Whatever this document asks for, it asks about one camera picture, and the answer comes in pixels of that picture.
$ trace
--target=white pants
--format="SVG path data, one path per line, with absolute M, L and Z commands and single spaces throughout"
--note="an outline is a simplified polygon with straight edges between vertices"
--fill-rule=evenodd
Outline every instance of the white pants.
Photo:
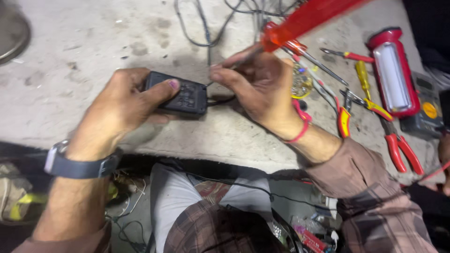
M 257 169 L 245 168 L 236 183 L 269 189 L 266 174 Z M 178 172 L 162 164 L 155 164 L 151 173 L 150 212 L 156 253 L 162 253 L 169 230 L 178 216 L 202 197 L 189 181 L 185 173 Z M 267 222 L 272 222 L 269 195 L 262 190 L 232 185 L 220 205 L 230 205 L 246 212 L 260 214 Z

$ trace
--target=hand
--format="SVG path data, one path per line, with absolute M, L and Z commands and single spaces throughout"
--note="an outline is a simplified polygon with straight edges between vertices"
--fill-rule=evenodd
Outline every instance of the hand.
M 437 147 L 437 151 L 439 154 L 439 160 L 441 161 L 442 165 L 446 164 L 448 161 L 450 161 L 450 135 L 445 134 L 441 137 L 439 141 L 439 145 Z M 449 176 L 450 168 L 447 168 L 445 173 L 445 183 L 442 186 L 442 192 L 450 197 L 450 176 Z
M 126 133 L 138 128 L 149 117 L 164 123 L 166 115 L 152 114 L 162 102 L 180 88 L 176 79 L 166 80 L 140 92 L 150 73 L 147 68 L 119 69 L 87 109 L 66 156 L 72 160 L 94 161 L 111 154 Z
M 244 59 L 250 47 L 211 67 L 211 80 L 231 89 L 248 115 L 284 140 L 294 139 L 303 121 L 291 104 L 293 64 L 272 53 L 260 53 L 236 71 L 229 69 Z

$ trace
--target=right hand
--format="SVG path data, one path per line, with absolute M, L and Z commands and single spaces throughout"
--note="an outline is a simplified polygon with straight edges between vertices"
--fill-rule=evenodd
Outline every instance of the right hand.
M 445 134 L 441 137 L 439 140 L 439 145 L 437 147 L 437 151 L 439 154 L 439 160 L 441 161 L 442 165 L 446 164 L 448 161 L 450 161 L 450 134 Z M 442 185 L 442 192 L 450 197 L 450 167 L 447 168 L 445 173 L 445 183 Z
M 236 70 L 229 69 L 244 59 L 254 46 L 211 67 L 211 80 L 232 90 L 248 115 L 284 140 L 294 139 L 303 128 L 291 102 L 293 64 L 272 53 L 260 53 Z

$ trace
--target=brown checkered shirt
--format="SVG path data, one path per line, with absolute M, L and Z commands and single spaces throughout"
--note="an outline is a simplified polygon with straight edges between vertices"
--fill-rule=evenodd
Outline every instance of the brown checkered shirt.
M 380 154 L 347 138 L 331 160 L 307 172 L 324 194 L 339 198 L 346 251 L 437 252 L 422 211 L 387 174 Z M 96 234 L 71 241 L 44 243 L 28 239 L 14 252 L 107 252 L 109 237 L 110 225 L 106 225 Z M 259 215 L 206 201 L 180 214 L 164 246 L 165 253 L 285 251 Z

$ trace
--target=red string on wrist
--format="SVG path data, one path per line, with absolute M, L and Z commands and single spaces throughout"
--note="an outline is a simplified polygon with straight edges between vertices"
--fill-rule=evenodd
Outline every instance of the red string on wrist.
M 303 112 L 302 109 L 300 109 L 300 104 L 298 103 L 297 99 L 292 99 L 292 105 L 294 106 L 295 110 L 297 111 L 300 118 L 304 121 L 303 129 L 300 131 L 300 133 L 295 137 L 293 140 L 285 140 L 285 143 L 293 143 L 298 141 L 308 130 L 309 122 L 312 120 L 311 116 Z

